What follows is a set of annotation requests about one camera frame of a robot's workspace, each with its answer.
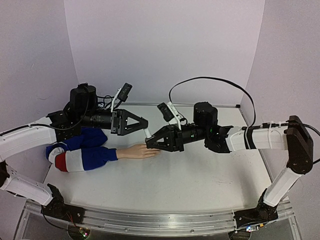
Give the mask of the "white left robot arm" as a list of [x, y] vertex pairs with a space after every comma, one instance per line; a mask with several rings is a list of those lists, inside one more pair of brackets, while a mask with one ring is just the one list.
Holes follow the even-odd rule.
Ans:
[[56, 218], [64, 218], [68, 208], [58, 200], [61, 197], [58, 189], [18, 174], [7, 165], [6, 159], [38, 146], [67, 140], [79, 135], [83, 127], [110, 130], [118, 136], [144, 130], [145, 136], [151, 137], [146, 119], [124, 109], [99, 108], [96, 88], [79, 84], [70, 91], [69, 102], [63, 110], [0, 134], [1, 190], [47, 206]]

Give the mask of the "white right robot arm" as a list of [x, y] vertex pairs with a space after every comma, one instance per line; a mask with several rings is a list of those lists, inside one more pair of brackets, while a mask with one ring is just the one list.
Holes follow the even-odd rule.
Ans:
[[171, 103], [158, 106], [168, 125], [154, 134], [145, 129], [145, 143], [149, 149], [182, 152], [185, 144], [204, 141], [204, 146], [218, 154], [242, 150], [285, 150], [288, 161], [272, 184], [264, 191], [256, 210], [274, 210], [280, 200], [314, 165], [314, 142], [308, 126], [292, 115], [286, 122], [263, 123], [256, 126], [219, 126], [218, 110], [208, 102], [193, 106], [193, 122], [182, 124], [182, 116]]

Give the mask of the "mannequin hand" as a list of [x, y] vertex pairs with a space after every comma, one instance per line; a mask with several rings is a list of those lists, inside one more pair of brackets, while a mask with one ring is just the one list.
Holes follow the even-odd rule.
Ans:
[[155, 148], [147, 148], [146, 144], [136, 144], [128, 148], [116, 150], [117, 159], [146, 159], [155, 157], [161, 151]]

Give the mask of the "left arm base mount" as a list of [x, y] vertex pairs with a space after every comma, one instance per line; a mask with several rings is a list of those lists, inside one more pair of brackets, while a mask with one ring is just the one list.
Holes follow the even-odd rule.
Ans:
[[50, 183], [48, 183], [47, 186], [51, 190], [52, 200], [47, 205], [41, 206], [41, 213], [55, 219], [81, 224], [84, 219], [85, 209], [83, 207], [66, 204], [57, 187]]

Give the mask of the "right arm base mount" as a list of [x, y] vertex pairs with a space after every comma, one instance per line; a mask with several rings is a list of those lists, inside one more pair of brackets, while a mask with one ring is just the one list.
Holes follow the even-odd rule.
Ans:
[[278, 219], [278, 205], [271, 206], [265, 203], [264, 195], [265, 193], [260, 196], [256, 207], [237, 210], [234, 212], [233, 218], [235, 219], [237, 229], [266, 224]]

